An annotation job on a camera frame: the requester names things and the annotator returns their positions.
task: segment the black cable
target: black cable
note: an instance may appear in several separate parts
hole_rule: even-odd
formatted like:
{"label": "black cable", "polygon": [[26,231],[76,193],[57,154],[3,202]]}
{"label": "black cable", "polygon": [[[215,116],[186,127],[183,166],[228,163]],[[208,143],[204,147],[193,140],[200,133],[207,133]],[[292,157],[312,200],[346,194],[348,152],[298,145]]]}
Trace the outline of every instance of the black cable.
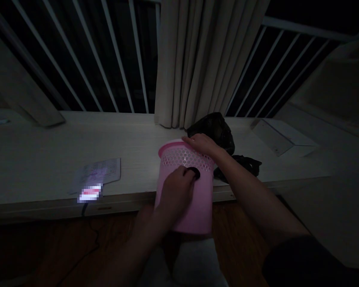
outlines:
{"label": "black cable", "polygon": [[[85,203],[84,206],[83,206],[83,209],[81,211],[81,217],[85,217],[85,210],[87,209],[87,206],[88,206],[88,203]],[[80,264],[81,261],[83,261],[87,256],[89,256],[90,254],[92,254],[94,251],[96,251],[97,249],[100,248],[100,244],[98,242],[99,240],[99,231],[98,230],[95,230],[93,227],[92,227],[92,224],[91,224],[91,220],[88,221],[89,222],[89,228],[96,234],[96,239],[95,239],[95,245],[96,247],[94,247],[91,251],[89,251],[88,253],[86,253],[83,257],[81,257],[75,265],[73,265],[73,267],[68,271],[68,273],[57,283],[57,286],[60,286],[64,280],[72,273],[72,271]]]}

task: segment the hand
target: hand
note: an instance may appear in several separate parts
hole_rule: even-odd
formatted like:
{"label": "hand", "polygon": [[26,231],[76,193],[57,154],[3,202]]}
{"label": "hand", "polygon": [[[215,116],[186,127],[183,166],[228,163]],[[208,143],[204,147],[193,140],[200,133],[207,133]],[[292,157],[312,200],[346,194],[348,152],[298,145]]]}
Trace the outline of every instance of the hand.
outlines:
{"label": "hand", "polygon": [[182,140],[197,152],[208,155],[212,159],[222,150],[221,147],[205,134],[195,134],[191,138],[184,136]]}
{"label": "hand", "polygon": [[194,176],[193,171],[181,165],[164,182],[157,209],[171,224],[182,215],[193,198]]}

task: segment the window bar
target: window bar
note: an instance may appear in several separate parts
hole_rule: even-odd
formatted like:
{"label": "window bar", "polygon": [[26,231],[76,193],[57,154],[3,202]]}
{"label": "window bar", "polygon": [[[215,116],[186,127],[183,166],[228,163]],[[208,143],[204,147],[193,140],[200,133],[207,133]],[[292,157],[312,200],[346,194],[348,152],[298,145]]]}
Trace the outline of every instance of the window bar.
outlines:
{"label": "window bar", "polygon": [[130,96],[128,81],[126,80],[126,75],[125,75],[124,66],[123,66],[122,60],[121,60],[120,50],[118,49],[117,39],[116,39],[116,36],[114,34],[114,29],[113,29],[112,20],[110,18],[110,14],[109,14],[107,0],[101,0],[101,3],[103,5],[103,9],[104,9],[104,13],[105,13],[105,18],[107,20],[110,37],[112,39],[114,51],[116,53],[118,66],[120,67],[121,77],[122,77],[122,80],[124,82],[126,95],[128,97],[128,101],[129,101],[129,105],[130,105],[130,110],[132,111],[132,113],[134,113],[132,97]]}
{"label": "window bar", "polygon": [[140,41],[138,39],[137,20],[136,20],[136,11],[134,9],[134,0],[129,0],[129,8],[130,8],[130,16],[132,18],[134,42],[136,43],[138,66],[140,68],[142,91],[144,93],[145,109],[146,109],[146,113],[148,114],[149,113],[148,98],[146,96],[144,69],[142,68],[141,49],[140,49]]}
{"label": "window bar", "polygon": [[280,58],[278,64],[276,65],[274,71],[271,73],[271,75],[269,76],[269,78],[267,79],[265,85],[263,86],[262,90],[259,92],[258,96],[256,97],[255,101],[253,102],[253,104],[251,105],[251,108],[248,110],[248,112],[246,113],[245,117],[247,117],[249,115],[249,113],[251,112],[251,110],[254,108],[255,104],[257,103],[257,101],[259,100],[259,98],[261,97],[263,91],[266,89],[267,85],[269,84],[269,82],[271,81],[272,77],[275,75],[276,71],[279,69],[280,65],[282,64],[282,62],[284,61],[284,59],[286,58],[286,56],[288,55],[288,53],[290,52],[291,48],[294,46],[296,40],[298,40],[300,36],[300,33],[298,33],[294,39],[292,40],[292,42],[290,43],[290,45],[288,46],[286,52],[284,52],[282,58]]}
{"label": "window bar", "polygon": [[21,4],[19,3],[18,0],[12,0],[13,4],[16,6],[17,10],[19,11],[20,15],[22,16],[22,18],[24,19],[24,21],[26,22],[26,24],[28,25],[29,29],[31,30],[31,32],[33,33],[33,35],[35,36],[35,38],[37,39],[37,41],[39,42],[40,46],[43,48],[45,54],[47,54],[49,60],[51,60],[53,66],[56,68],[56,70],[59,72],[61,78],[63,79],[64,83],[67,85],[68,89],[70,90],[70,92],[72,93],[73,97],[76,99],[77,103],[79,104],[79,106],[81,107],[81,109],[86,112],[86,109],[84,107],[84,105],[82,104],[82,102],[80,101],[80,99],[78,98],[76,92],[73,90],[71,84],[69,83],[68,79],[66,78],[66,76],[64,75],[63,71],[61,70],[59,64],[57,64],[55,58],[52,56],[51,52],[49,51],[48,47],[46,46],[46,44],[44,43],[44,41],[42,40],[39,32],[37,32],[35,26],[32,24],[31,20],[29,19],[28,15],[26,14],[25,10],[23,9],[23,7],[21,6]]}
{"label": "window bar", "polygon": [[65,35],[65,32],[64,32],[64,30],[63,30],[63,28],[62,28],[62,26],[61,26],[59,20],[57,19],[57,16],[56,16],[55,12],[53,11],[53,8],[52,8],[51,4],[49,3],[48,0],[42,0],[42,1],[43,1],[43,3],[44,3],[45,7],[47,8],[49,15],[51,16],[53,23],[55,24],[57,30],[59,31],[61,38],[63,38],[63,41],[64,41],[64,43],[65,43],[65,46],[67,47],[67,49],[68,49],[68,51],[69,51],[69,54],[71,54],[71,57],[73,58],[73,61],[75,62],[75,64],[76,64],[76,66],[77,66],[77,68],[78,68],[78,70],[79,70],[81,76],[83,77],[84,82],[85,82],[85,84],[87,85],[88,90],[89,90],[89,92],[91,93],[91,95],[92,95],[92,97],[93,97],[93,100],[95,100],[95,103],[96,103],[97,107],[99,108],[100,112],[103,112],[103,108],[101,107],[99,101],[97,100],[97,97],[96,97],[96,95],[95,95],[95,92],[93,91],[92,86],[91,86],[91,84],[89,83],[88,78],[87,78],[87,76],[85,75],[84,70],[83,70],[83,68],[82,68],[81,65],[80,65],[80,62],[79,62],[79,60],[77,59],[76,54],[75,54],[75,52],[73,51],[72,46],[71,46],[71,44],[69,43],[69,40],[68,40],[67,36]]}
{"label": "window bar", "polygon": [[59,105],[63,108],[63,110],[71,110],[71,108],[65,102],[65,100],[60,95],[60,93],[56,90],[55,86],[53,86],[49,78],[45,75],[43,70],[40,68],[40,66],[37,64],[35,59],[29,53],[27,48],[25,48],[23,43],[17,37],[17,35],[9,26],[9,24],[1,15],[1,13],[0,13],[0,30],[4,33],[4,35],[7,37],[9,42],[11,42],[11,44],[16,48],[19,54],[24,58],[25,62],[27,62],[27,64],[31,67],[33,72],[40,78],[40,80],[43,82],[45,87],[48,89],[48,91],[51,93],[54,99],[59,103]]}
{"label": "window bar", "polygon": [[106,74],[105,74],[103,65],[101,64],[99,55],[97,54],[97,50],[96,50],[95,44],[93,43],[93,39],[92,39],[91,33],[89,32],[87,23],[85,22],[84,15],[83,15],[83,13],[82,13],[82,11],[81,11],[80,5],[79,5],[79,3],[78,3],[77,0],[73,0],[73,5],[74,5],[75,8],[76,8],[77,15],[79,16],[81,25],[82,25],[82,27],[83,27],[83,29],[84,29],[85,35],[86,35],[86,37],[87,37],[87,39],[88,39],[89,45],[90,45],[90,47],[91,47],[91,49],[92,49],[93,55],[94,55],[94,57],[95,57],[95,59],[96,59],[97,65],[98,65],[98,67],[99,67],[99,69],[100,69],[101,75],[102,75],[103,80],[104,80],[104,82],[105,82],[105,85],[106,85],[106,87],[107,87],[109,96],[110,96],[110,98],[111,98],[111,100],[112,100],[112,103],[113,103],[113,106],[114,106],[114,108],[116,109],[116,112],[119,112],[119,111],[118,111],[117,104],[116,104],[116,101],[114,100],[114,96],[113,96],[113,93],[112,93],[112,89],[111,89],[110,86],[109,86],[107,76],[106,76]]}
{"label": "window bar", "polygon": [[264,16],[262,20],[262,25],[268,27],[274,27],[278,29],[283,29],[286,31],[293,31],[301,34],[307,34],[315,37],[331,39],[339,42],[351,42],[355,40],[357,37],[353,37],[351,35],[342,34],[334,31],[324,30],[320,28],[315,28],[307,25],[302,25],[298,23],[293,23],[290,21],[277,19],[274,17]]}
{"label": "window bar", "polygon": [[267,61],[268,61],[268,59],[270,58],[272,52],[274,51],[276,45],[278,44],[279,39],[280,39],[280,37],[282,36],[283,32],[284,32],[284,30],[281,30],[281,31],[279,32],[278,37],[275,39],[273,45],[271,46],[270,51],[267,53],[267,56],[266,56],[266,58],[264,59],[264,61],[263,61],[263,63],[262,63],[262,66],[260,67],[258,73],[256,74],[254,80],[253,80],[252,83],[251,83],[251,86],[250,86],[249,90],[246,92],[245,97],[243,98],[243,100],[242,100],[242,102],[241,102],[241,104],[240,104],[240,106],[239,106],[237,112],[235,113],[235,115],[234,115],[235,117],[238,115],[238,113],[239,113],[239,111],[241,110],[241,108],[242,108],[244,102],[246,101],[247,97],[249,96],[249,94],[250,94],[250,92],[251,92],[251,89],[253,88],[254,84],[256,83],[257,79],[259,78],[260,73],[262,72],[263,68],[265,67],[265,65],[266,65],[266,63],[267,63]]}
{"label": "window bar", "polygon": [[246,66],[245,66],[245,68],[243,69],[243,72],[242,72],[242,74],[241,74],[241,77],[239,78],[238,84],[237,84],[236,87],[235,87],[233,96],[231,97],[231,99],[230,99],[230,101],[229,101],[229,104],[228,104],[227,109],[226,109],[226,112],[225,112],[225,116],[226,116],[227,111],[229,110],[229,108],[230,108],[230,106],[231,106],[231,103],[233,102],[233,100],[234,100],[234,98],[235,98],[236,93],[238,92],[238,89],[239,89],[239,87],[240,87],[240,85],[241,85],[241,83],[242,83],[243,77],[245,76],[246,71],[247,71],[248,67],[250,66],[251,60],[252,60],[252,58],[254,57],[255,51],[256,51],[256,49],[258,48],[259,43],[260,43],[260,41],[262,40],[262,37],[263,37],[263,34],[264,34],[265,31],[266,31],[266,27],[263,27],[262,31],[261,31],[260,34],[259,34],[259,37],[258,37],[257,42],[255,43],[255,46],[254,46],[253,50],[251,51],[250,57],[249,57],[249,59],[247,60]]}
{"label": "window bar", "polygon": [[160,42],[161,7],[156,3],[156,29],[157,29],[157,51]]}
{"label": "window bar", "polygon": [[311,58],[311,60],[307,63],[307,65],[303,68],[303,70],[299,73],[299,75],[295,78],[295,80],[291,83],[291,85],[288,87],[286,92],[283,93],[283,95],[279,98],[279,100],[276,102],[276,104],[271,108],[271,110],[266,115],[266,118],[269,116],[269,114],[272,112],[272,110],[279,104],[279,102],[283,99],[283,97],[287,94],[287,92],[291,89],[291,87],[295,84],[295,82],[302,76],[304,71],[311,65],[312,61],[315,60],[315,58],[322,52],[322,50],[327,46],[327,44],[330,42],[329,39],[320,47],[320,49],[315,53],[315,55]]}
{"label": "window bar", "polygon": [[289,68],[289,70],[287,71],[287,73],[283,76],[282,80],[280,80],[279,84],[276,86],[276,88],[273,90],[273,92],[271,93],[271,95],[269,96],[269,98],[267,99],[267,101],[263,104],[263,106],[260,108],[259,112],[256,114],[256,118],[259,116],[259,114],[262,112],[262,110],[265,108],[265,106],[267,105],[267,103],[271,100],[272,96],[274,96],[274,94],[277,92],[277,90],[279,89],[279,87],[281,86],[281,84],[284,82],[284,80],[287,78],[288,74],[291,73],[291,71],[293,70],[293,68],[295,67],[295,65],[299,62],[300,58],[302,58],[302,56],[304,55],[304,53],[307,51],[307,49],[309,48],[309,46],[312,44],[312,42],[316,39],[316,37],[312,37],[311,40],[307,43],[307,45],[303,48],[302,52],[299,54],[299,56],[295,59],[294,63],[291,65],[291,67]]}

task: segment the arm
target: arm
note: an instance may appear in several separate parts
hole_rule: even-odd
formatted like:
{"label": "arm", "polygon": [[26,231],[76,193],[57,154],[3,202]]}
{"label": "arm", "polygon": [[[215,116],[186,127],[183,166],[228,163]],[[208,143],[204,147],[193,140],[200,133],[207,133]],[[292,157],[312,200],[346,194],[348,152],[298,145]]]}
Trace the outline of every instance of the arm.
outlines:
{"label": "arm", "polygon": [[255,176],[205,134],[183,137],[200,153],[210,156],[227,178],[238,203],[257,224],[266,242],[276,246],[287,239],[309,235],[305,227]]}
{"label": "arm", "polygon": [[194,172],[178,167],[164,182],[160,205],[117,252],[93,286],[131,286],[150,253],[161,242],[193,196]]}

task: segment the black handle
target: black handle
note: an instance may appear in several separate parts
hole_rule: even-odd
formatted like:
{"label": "black handle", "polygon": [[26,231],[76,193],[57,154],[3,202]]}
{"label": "black handle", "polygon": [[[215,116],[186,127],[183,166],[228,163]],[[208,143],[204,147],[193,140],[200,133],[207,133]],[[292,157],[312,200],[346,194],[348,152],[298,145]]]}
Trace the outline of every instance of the black handle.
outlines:
{"label": "black handle", "polygon": [[199,172],[198,168],[196,167],[188,167],[188,170],[191,170],[195,173],[195,180],[199,179],[201,177],[201,173]]}

